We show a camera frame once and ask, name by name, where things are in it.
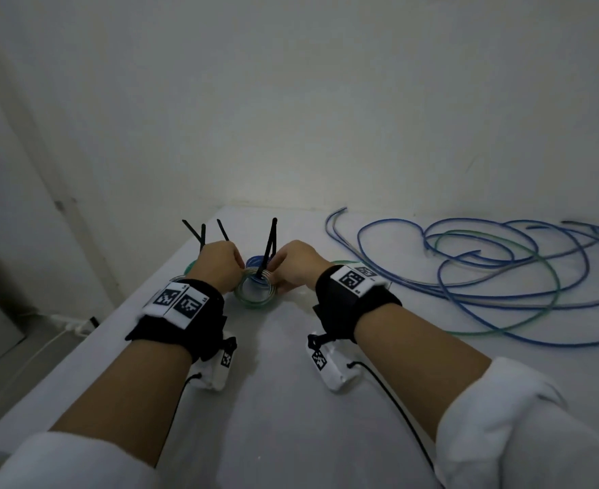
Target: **white wall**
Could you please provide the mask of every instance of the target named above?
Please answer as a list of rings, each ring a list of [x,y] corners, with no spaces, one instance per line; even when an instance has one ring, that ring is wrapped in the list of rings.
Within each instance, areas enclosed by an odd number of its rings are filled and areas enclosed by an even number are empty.
[[[599,0],[0,0],[0,48],[126,290],[224,203],[599,221]]]
[[[42,312],[103,319],[113,309],[1,109],[0,264]]]

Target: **forearm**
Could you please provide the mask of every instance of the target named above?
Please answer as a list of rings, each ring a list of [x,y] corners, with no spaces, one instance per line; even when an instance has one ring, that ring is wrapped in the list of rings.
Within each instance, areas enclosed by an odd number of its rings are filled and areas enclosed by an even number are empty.
[[[354,336],[434,440],[449,405],[491,363],[466,343],[396,304],[364,314]]]
[[[134,341],[51,430],[108,441],[155,466],[191,361],[180,345]]]

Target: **wristband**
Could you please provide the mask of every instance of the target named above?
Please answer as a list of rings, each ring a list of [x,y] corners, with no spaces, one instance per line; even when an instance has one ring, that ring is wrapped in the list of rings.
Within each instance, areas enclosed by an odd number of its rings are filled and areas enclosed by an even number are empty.
[[[181,345],[193,361],[211,359],[222,346],[224,299],[198,279],[181,279],[158,291],[143,307],[128,341],[149,340]]]
[[[315,285],[318,315],[327,340],[352,340],[353,330],[364,313],[385,304],[401,305],[387,289],[389,282],[365,266],[332,266]]]

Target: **white table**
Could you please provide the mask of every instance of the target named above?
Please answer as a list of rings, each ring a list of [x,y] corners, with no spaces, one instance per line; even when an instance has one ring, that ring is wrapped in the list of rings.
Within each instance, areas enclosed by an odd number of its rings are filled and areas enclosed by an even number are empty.
[[[217,217],[245,259],[263,253],[274,216],[279,218],[278,246],[300,238],[328,259],[351,258],[325,234],[327,214],[225,207]],[[357,229],[377,218],[347,213],[339,229],[354,241]],[[416,221],[425,225],[431,220]],[[546,236],[538,235],[545,246]],[[219,239],[213,218],[207,222],[207,241]],[[386,267],[434,280],[440,260],[424,254],[409,227],[383,225],[363,240],[369,254]],[[126,346],[124,337],[141,305],[168,279],[181,274],[197,253],[198,243],[191,237],[0,421],[1,452],[13,452],[27,436],[47,430],[59,418]],[[579,295],[588,288],[599,294],[599,251],[592,262],[592,276]],[[565,260],[556,269],[564,283],[578,273],[579,264]],[[453,269],[451,279],[456,271],[461,270]],[[550,276],[538,271],[498,278],[491,288],[497,293],[549,288]],[[438,326],[478,329],[451,303],[396,285],[392,289],[405,307]],[[320,329],[311,310],[315,303],[306,289],[280,298],[265,310],[246,310],[233,296],[226,299],[226,329],[238,337],[239,345],[228,383],[219,394],[192,388],[184,392],[159,462],[164,486],[437,487],[403,420],[369,376],[342,394],[330,393],[321,382],[304,350],[307,334]],[[524,314],[486,311],[483,315],[507,325]],[[599,338],[599,308],[553,313],[524,335]],[[599,347],[547,349],[505,337],[466,341],[490,357],[510,357],[555,378],[571,412],[599,432]],[[353,358],[362,358],[355,345],[351,349]]]

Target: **hand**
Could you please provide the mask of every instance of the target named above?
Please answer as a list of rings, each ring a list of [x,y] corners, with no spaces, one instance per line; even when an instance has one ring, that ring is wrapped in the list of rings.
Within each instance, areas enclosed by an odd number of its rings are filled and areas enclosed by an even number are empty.
[[[331,266],[333,264],[309,244],[293,240],[272,258],[268,263],[268,271],[272,273],[270,282],[277,285],[277,293],[282,295],[302,285],[315,291],[318,278]]]
[[[233,242],[213,242],[203,247],[186,277],[204,281],[224,295],[236,288],[245,267]]]

